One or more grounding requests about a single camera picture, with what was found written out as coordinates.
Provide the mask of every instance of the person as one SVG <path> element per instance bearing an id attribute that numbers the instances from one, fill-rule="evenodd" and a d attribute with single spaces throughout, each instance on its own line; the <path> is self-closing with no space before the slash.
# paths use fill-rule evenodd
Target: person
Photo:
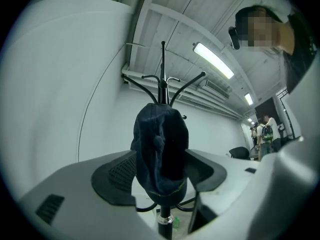
<path id="1" fill-rule="evenodd" d="M 281 136 L 278 130 L 278 125 L 276 120 L 273 117 L 269 117 L 268 115 L 265 115 L 263 117 L 264 122 L 266 122 L 266 126 L 271 126 L 272 132 L 273 132 L 273 150 L 274 152 L 278 152 L 281 149 Z"/>
<path id="2" fill-rule="evenodd" d="M 263 140 L 262 139 L 262 131 L 265 125 L 263 124 L 264 120 L 262 118 L 258 119 L 258 127 L 256 128 L 256 135 L 257 135 L 257 145 L 259 149 L 259 161 L 262 160 L 262 158 L 272 153 L 272 147 L 271 147 L 271 141 L 270 140 Z"/>
<path id="3" fill-rule="evenodd" d="M 258 137 L 257 137 L 257 129 L 254 127 L 251 127 L 251 138 L 253 140 L 253 146 L 255 147 L 257 145 Z"/>
<path id="4" fill-rule="evenodd" d="M 314 34 L 299 12 L 291 13 L 288 22 L 283 23 L 266 6 L 245 7 L 236 13 L 235 27 L 232 29 L 235 30 L 237 40 L 247 41 L 249 47 L 283 52 L 289 94 L 302 79 L 317 52 L 318 44 Z"/>

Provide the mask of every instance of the ceiling light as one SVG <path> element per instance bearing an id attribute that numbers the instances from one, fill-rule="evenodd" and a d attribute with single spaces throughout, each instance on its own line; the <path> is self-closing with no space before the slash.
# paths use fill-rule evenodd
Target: ceiling light
<path id="1" fill-rule="evenodd" d="M 212 51 L 210 51 L 207 47 L 205 47 L 202 43 L 197 42 L 194 47 L 193 51 L 196 54 L 199 54 L 202 58 L 210 62 L 214 65 L 218 70 L 220 70 L 228 79 L 234 76 L 234 73 L 231 69 Z"/>
<path id="2" fill-rule="evenodd" d="M 245 96 L 246 101 L 248 102 L 249 105 L 252 105 L 254 102 L 252 101 L 252 98 L 250 96 L 250 93 L 247 93 Z"/>

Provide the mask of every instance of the ceiling beam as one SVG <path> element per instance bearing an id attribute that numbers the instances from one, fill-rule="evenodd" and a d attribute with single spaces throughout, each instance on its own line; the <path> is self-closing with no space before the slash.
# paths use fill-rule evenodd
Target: ceiling beam
<path id="1" fill-rule="evenodd" d="M 144 24 L 145 24 L 151 3 L 152 3 L 152 0 L 144 0 L 143 5 L 141 7 L 139 18 L 135 26 L 133 41 L 132 41 L 135 44 L 140 43 L 140 37 L 142 34 L 142 30 L 144 28 Z M 130 55 L 130 69 L 135 68 L 137 53 L 138 53 L 138 47 L 136 45 L 132 46 L 131 55 Z"/>
<path id="2" fill-rule="evenodd" d="M 230 60 L 230 62 L 237 68 L 238 72 L 240 73 L 240 75 L 244 79 L 245 83 L 247 84 L 253 100 L 258 101 L 256 92 L 255 92 L 251 82 L 249 81 L 248 76 L 246 75 L 244 69 L 241 67 L 239 62 L 232 55 L 232 53 L 228 49 L 225 49 L 224 44 L 222 42 L 220 42 L 218 40 L 218 38 L 216 38 L 209 30 L 207 30 L 205 27 L 201 26 L 199 23 L 195 22 L 194 20 L 190 19 L 189 17 L 187 17 L 187 16 L 185 16 L 175 10 L 172 10 L 170 8 L 164 7 L 162 5 L 151 3 L 149 9 L 154 12 L 157 12 L 159 14 L 166 15 L 174 20 L 177 20 L 179 22 L 182 22 L 182 23 L 188 25 L 189 27 L 195 29 L 196 31 L 198 31 L 199 33 L 204 35 L 212 43 L 214 43 L 220 49 L 220 52 L 223 51 L 223 53 L 227 56 L 227 58 Z"/>

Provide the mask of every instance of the white curved surface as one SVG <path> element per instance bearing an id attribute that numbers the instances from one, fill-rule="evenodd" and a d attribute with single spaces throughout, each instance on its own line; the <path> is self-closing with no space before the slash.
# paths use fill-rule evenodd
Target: white curved surface
<path id="1" fill-rule="evenodd" d="M 17 20 L 0 64 L 1 164 L 15 199 L 78 161 L 86 104 L 125 43 L 131 13 L 130 6 L 110 0 L 44 0 Z M 121 84 L 124 51 L 118 56 L 110 90 Z M 106 106 L 117 94 L 104 97 Z"/>

